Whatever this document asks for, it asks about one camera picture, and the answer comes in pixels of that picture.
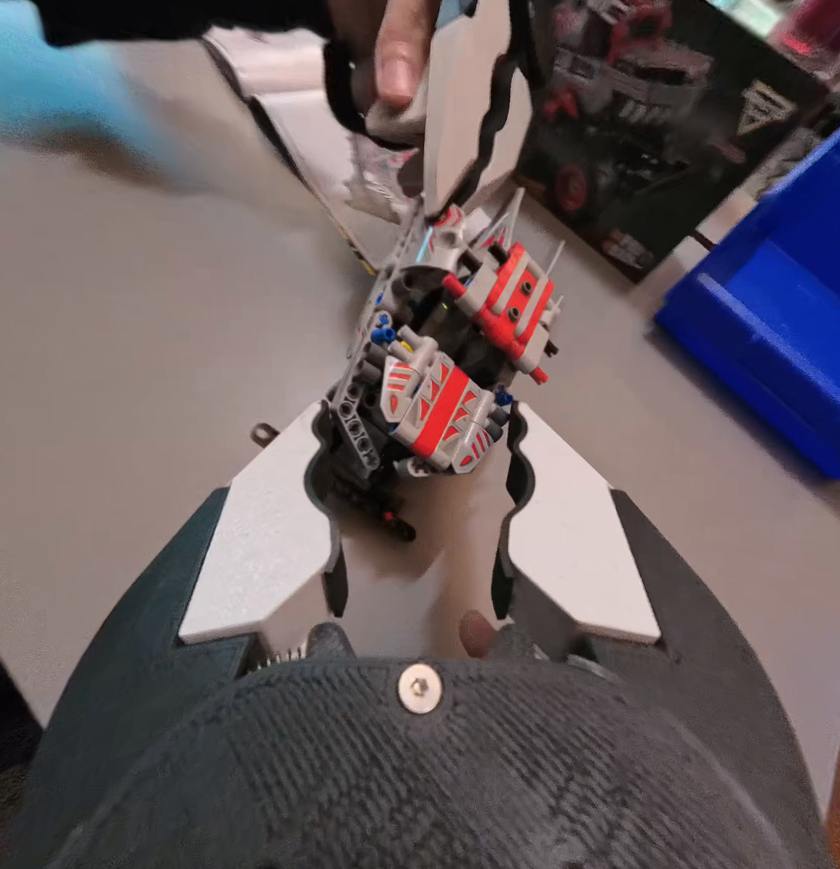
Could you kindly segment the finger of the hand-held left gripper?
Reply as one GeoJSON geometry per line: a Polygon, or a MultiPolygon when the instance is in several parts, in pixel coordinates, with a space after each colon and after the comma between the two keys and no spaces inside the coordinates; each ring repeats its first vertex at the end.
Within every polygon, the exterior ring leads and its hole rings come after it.
{"type": "Polygon", "coordinates": [[[493,71],[515,61],[511,5],[480,1],[436,29],[430,49],[424,147],[424,207],[432,219],[461,207],[461,182],[477,156],[493,71]]]}
{"type": "Polygon", "coordinates": [[[491,79],[490,106],[478,132],[477,156],[461,182],[461,207],[472,211],[514,170],[532,117],[530,86],[515,61],[499,63],[491,79]]]}

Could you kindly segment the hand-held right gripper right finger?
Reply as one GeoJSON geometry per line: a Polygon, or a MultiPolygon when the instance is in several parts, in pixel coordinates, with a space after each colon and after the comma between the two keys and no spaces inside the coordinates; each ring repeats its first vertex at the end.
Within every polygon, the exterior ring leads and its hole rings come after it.
{"type": "Polygon", "coordinates": [[[535,642],[657,642],[662,631],[614,491],[527,402],[508,426],[513,501],[501,524],[493,607],[535,642]]]}

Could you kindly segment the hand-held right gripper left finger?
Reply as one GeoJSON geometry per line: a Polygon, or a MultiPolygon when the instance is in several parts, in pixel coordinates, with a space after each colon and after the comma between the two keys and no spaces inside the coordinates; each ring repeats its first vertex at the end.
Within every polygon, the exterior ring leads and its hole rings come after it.
{"type": "Polygon", "coordinates": [[[332,487],[329,405],[315,401],[232,480],[178,636],[304,642],[344,616],[348,579],[332,487]]]}

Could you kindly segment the grey red brick truck model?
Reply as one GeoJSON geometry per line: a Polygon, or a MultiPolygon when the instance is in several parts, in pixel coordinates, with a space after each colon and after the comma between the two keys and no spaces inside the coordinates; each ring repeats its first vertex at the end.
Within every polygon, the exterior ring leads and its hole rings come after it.
{"type": "Polygon", "coordinates": [[[554,298],[549,272],[563,244],[551,265],[543,267],[514,240],[522,200],[518,189],[477,232],[466,215],[469,248],[458,272],[419,304],[418,331],[398,331],[414,339],[421,367],[409,406],[390,431],[379,469],[368,479],[347,467],[332,422],[336,494],[400,540],[413,541],[415,529],[400,516],[397,480],[472,473],[504,435],[515,375],[536,384],[548,380],[543,362],[557,353],[550,332],[563,303],[554,298]]]}

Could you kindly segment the person's left forearm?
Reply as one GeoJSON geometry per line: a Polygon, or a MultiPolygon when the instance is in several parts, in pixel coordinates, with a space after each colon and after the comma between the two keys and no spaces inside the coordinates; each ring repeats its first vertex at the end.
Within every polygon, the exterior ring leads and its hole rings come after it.
{"type": "Polygon", "coordinates": [[[93,41],[182,40],[209,27],[262,31],[308,29],[330,37],[323,1],[35,1],[45,38],[55,46],[93,41]]]}

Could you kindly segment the grey desk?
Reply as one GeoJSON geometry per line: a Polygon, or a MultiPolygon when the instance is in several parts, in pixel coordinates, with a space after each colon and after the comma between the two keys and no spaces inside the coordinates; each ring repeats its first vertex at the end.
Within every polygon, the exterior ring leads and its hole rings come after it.
{"type": "MultiPolygon", "coordinates": [[[[112,48],[185,184],[0,143],[0,657],[45,724],[102,621],[210,492],[342,369],[369,276],[196,43],[112,48]]],[[[840,482],[665,335],[692,238],[633,285],[530,201],[565,310],[517,393],[626,491],[762,660],[826,812],[840,749],[840,482]]]]}

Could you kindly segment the person's left hand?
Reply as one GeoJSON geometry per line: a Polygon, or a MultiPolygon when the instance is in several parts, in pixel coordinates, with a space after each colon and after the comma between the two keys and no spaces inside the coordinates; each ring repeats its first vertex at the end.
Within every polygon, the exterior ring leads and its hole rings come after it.
{"type": "Polygon", "coordinates": [[[395,111],[423,78],[440,1],[327,1],[353,64],[351,94],[361,112],[381,100],[395,111]]]}

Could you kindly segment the person's right hand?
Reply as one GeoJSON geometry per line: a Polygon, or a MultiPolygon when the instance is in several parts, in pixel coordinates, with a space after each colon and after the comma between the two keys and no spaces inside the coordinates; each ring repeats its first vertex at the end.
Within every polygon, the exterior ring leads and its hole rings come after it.
{"type": "Polygon", "coordinates": [[[476,609],[467,610],[458,623],[459,641],[471,659],[482,659],[496,643],[498,630],[476,609]]]}

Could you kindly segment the white instruction booklet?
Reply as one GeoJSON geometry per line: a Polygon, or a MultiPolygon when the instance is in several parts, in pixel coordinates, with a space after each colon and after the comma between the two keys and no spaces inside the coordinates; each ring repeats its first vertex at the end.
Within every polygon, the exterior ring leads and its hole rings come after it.
{"type": "Polygon", "coordinates": [[[410,211],[401,181],[410,178],[403,167],[416,150],[383,148],[339,125],[325,94],[325,41],[316,33],[213,26],[202,42],[353,249],[379,270],[410,211]]]}

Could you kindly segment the black toy set box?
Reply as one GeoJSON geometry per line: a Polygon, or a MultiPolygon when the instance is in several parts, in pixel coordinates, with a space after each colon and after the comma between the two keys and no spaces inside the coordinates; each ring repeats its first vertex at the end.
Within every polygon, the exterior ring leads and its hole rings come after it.
{"type": "Polygon", "coordinates": [[[747,180],[827,86],[708,2],[567,1],[515,179],[633,281],[747,180]]]}

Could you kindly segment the blue plastic bin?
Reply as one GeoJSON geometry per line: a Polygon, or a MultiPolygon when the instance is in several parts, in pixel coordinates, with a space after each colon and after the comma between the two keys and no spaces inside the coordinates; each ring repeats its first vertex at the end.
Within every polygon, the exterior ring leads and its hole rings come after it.
{"type": "Polygon", "coordinates": [[[840,480],[840,128],[668,291],[654,320],[840,480]]]}

